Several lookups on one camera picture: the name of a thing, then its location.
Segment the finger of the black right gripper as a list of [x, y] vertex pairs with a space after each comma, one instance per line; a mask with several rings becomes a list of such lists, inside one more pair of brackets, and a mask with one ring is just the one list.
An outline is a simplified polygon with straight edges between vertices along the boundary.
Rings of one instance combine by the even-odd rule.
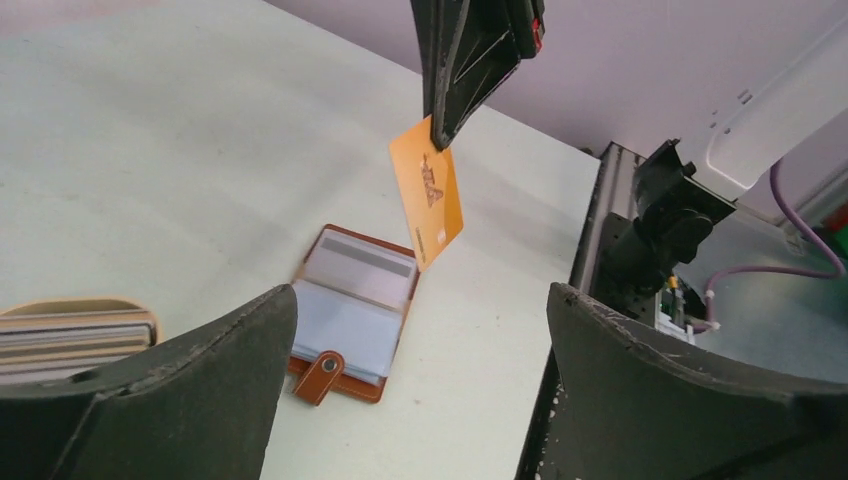
[[411, 3], [422, 67], [423, 114], [444, 150], [524, 58], [522, 1]]
[[544, 0], [511, 0], [513, 36], [522, 59], [532, 59], [543, 48]]

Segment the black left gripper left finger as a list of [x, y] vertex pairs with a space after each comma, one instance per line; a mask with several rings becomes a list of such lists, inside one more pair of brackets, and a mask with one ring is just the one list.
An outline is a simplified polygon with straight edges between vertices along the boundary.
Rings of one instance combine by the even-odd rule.
[[68, 379], [1, 390], [5, 479], [256, 479], [297, 326], [293, 288]]

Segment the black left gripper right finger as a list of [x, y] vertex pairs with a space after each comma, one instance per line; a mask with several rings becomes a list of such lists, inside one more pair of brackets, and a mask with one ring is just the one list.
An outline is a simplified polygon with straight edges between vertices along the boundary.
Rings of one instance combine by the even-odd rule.
[[596, 299], [610, 422], [593, 479], [843, 479], [847, 387], [708, 352]]

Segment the orange VIP credit card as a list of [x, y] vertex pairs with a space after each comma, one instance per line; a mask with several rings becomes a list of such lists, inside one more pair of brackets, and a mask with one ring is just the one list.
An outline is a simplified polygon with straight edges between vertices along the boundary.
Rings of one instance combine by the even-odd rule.
[[418, 269], [427, 270], [464, 228], [452, 152], [430, 138], [430, 116], [394, 139], [389, 156]]

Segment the brown leather card holder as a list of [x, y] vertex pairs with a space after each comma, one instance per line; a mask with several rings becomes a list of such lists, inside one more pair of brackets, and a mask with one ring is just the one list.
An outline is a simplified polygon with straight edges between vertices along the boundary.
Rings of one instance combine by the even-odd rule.
[[407, 308], [390, 310], [304, 279], [304, 262], [316, 240], [292, 279], [298, 314], [288, 365], [289, 373], [298, 378], [293, 393], [314, 406], [330, 392], [376, 404], [382, 399], [420, 272], [417, 268]]

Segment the white portrait credit card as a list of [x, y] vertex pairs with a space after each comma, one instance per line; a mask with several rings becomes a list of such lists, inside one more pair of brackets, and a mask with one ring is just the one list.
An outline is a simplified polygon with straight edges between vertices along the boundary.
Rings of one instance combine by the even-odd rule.
[[302, 274], [313, 283], [402, 312], [418, 270], [411, 251], [328, 224], [306, 257]]

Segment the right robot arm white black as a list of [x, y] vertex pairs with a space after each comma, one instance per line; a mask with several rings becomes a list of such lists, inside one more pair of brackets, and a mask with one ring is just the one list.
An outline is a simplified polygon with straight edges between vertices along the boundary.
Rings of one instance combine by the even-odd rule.
[[[421, 164], [437, 219], [461, 227], [450, 146], [471, 115], [545, 33], [540, 1], [415, 1], [423, 119], [393, 149]], [[781, 63], [713, 102], [714, 111], [664, 141], [632, 180], [636, 216], [600, 259], [599, 299], [619, 312], [658, 293], [768, 170], [847, 109], [847, 5]]]

